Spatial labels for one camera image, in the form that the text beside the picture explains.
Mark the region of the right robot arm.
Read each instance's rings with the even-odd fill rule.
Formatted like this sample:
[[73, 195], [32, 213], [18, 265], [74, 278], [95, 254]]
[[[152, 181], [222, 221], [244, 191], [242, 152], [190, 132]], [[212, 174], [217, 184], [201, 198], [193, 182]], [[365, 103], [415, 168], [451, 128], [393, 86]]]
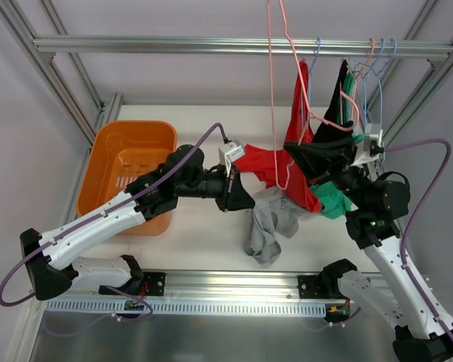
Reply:
[[307, 285], [331, 299], [345, 298], [385, 324], [400, 361], [446, 361], [453, 358], [453, 317], [427, 286], [407, 250], [407, 231], [396, 221], [408, 215], [411, 186], [406, 176], [390, 173], [372, 180], [364, 164], [385, 153], [379, 136], [361, 142], [352, 137], [328, 143], [285, 143], [309, 181], [329, 181], [356, 206], [345, 214], [347, 233], [373, 262], [393, 296], [374, 287], [348, 259], [326, 267]]

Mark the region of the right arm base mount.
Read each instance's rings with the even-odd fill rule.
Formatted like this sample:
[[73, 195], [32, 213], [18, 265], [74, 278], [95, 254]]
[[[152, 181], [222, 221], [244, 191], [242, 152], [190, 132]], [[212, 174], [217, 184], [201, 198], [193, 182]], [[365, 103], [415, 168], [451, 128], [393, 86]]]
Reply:
[[328, 298], [328, 292], [318, 275], [298, 275], [297, 290], [300, 299]]

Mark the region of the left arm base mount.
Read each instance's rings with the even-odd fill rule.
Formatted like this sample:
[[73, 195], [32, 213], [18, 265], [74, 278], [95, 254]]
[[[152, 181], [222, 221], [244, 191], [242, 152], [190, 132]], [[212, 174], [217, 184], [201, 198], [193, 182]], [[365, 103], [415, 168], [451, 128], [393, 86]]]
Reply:
[[166, 274], [159, 271], [145, 271], [140, 284], [140, 295], [144, 297], [163, 297], [165, 294]]

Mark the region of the grey tank top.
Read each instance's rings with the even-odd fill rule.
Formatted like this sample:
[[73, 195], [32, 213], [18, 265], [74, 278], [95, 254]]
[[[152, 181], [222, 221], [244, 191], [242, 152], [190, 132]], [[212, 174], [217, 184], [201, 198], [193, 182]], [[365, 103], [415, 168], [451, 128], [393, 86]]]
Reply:
[[271, 265], [282, 252], [277, 236], [292, 238], [305, 210], [276, 186], [257, 192], [253, 199], [255, 205], [246, 214], [244, 252], [260, 265]]

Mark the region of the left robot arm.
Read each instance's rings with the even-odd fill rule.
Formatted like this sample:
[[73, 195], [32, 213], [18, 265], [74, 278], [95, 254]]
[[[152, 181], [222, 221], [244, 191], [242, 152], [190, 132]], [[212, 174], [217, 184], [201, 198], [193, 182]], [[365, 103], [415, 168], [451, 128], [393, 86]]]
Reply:
[[145, 277], [133, 256], [90, 259], [84, 253], [174, 210], [180, 197], [213, 199], [223, 212], [251, 209], [254, 200], [234, 165], [243, 155], [244, 146], [230, 141], [219, 148], [219, 164], [206, 170], [200, 148], [180, 146], [90, 213], [49, 232], [24, 231], [20, 243], [35, 297], [49, 300], [84, 287], [98, 287], [102, 294], [139, 294]]

